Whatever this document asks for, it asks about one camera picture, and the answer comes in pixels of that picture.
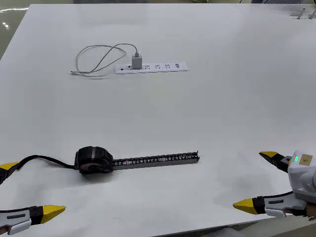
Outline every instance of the robotic arm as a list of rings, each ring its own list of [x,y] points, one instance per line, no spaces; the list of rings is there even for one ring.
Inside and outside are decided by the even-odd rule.
[[[277,152],[259,154],[278,169],[288,173],[292,191],[281,195],[245,199],[234,203],[234,208],[251,214],[266,213],[275,217],[285,217],[286,213],[308,215],[308,202],[316,204],[316,158],[299,151],[286,157]]]

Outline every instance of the power strip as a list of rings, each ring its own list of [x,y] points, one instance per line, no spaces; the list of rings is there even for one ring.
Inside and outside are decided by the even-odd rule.
[[[132,69],[131,64],[115,65],[115,74],[128,73],[159,73],[159,72],[179,72],[187,71],[188,67],[185,62],[172,63],[143,63],[143,69]]]

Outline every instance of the black strap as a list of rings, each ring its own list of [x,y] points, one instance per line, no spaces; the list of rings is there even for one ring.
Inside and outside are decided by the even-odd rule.
[[[40,155],[32,155],[32,156],[29,156],[29,157],[25,157],[23,160],[20,161],[20,163],[18,164],[17,169],[19,170],[20,168],[22,168],[22,166],[25,165],[26,162],[29,162],[30,160],[33,160],[33,159],[36,159],[36,158],[48,160],[50,162],[62,165],[63,167],[65,167],[67,169],[76,169],[76,167],[74,165],[63,163],[62,161],[54,159],[52,157],[40,156]]]

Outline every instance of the tape measure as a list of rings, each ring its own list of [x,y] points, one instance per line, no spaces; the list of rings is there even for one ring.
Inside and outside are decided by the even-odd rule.
[[[118,169],[190,164],[198,160],[197,152],[113,160],[113,156],[102,147],[84,147],[76,153],[75,167],[82,174],[93,174]]]
[[[70,165],[60,160],[32,155],[20,162],[0,165],[0,184],[15,170],[22,168],[30,160],[41,158],[62,165],[68,169],[78,170],[81,174],[109,173],[118,169],[133,169],[177,164],[192,164],[199,160],[198,152],[180,153],[162,156],[113,159],[113,156],[102,147],[84,147],[76,152],[75,164]]]

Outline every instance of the charging cable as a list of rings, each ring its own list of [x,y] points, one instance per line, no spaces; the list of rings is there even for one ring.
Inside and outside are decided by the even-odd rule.
[[[71,75],[75,75],[75,76],[84,76],[84,77],[104,77],[106,75],[91,75],[95,72],[98,72],[100,70],[103,70],[105,68],[107,68],[108,66],[112,65],[113,63],[115,63],[116,61],[118,61],[119,59],[123,58],[126,56],[126,51],[119,48],[119,45],[130,45],[132,47],[135,48],[135,54],[132,56],[132,69],[142,69],[142,57],[140,56],[140,54],[138,53],[138,50],[136,48],[135,45],[130,44],[130,43],[118,43],[114,46],[110,46],[110,45],[105,45],[105,44],[95,44],[95,45],[89,45],[85,48],[83,48],[77,55],[76,55],[76,71],[70,71]],[[96,47],[108,47],[110,48],[105,55],[101,58],[101,60],[97,63],[97,65],[90,71],[81,71],[79,69],[79,58],[80,56],[82,56],[82,54],[84,54],[85,52],[87,52],[90,49],[96,48]],[[113,50],[113,49],[117,49],[121,52],[123,52],[123,55],[120,56],[119,58],[115,59],[114,61],[112,61],[111,63],[107,64],[104,67],[100,67],[100,64],[102,63],[102,61],[108,56],[108,54]]]

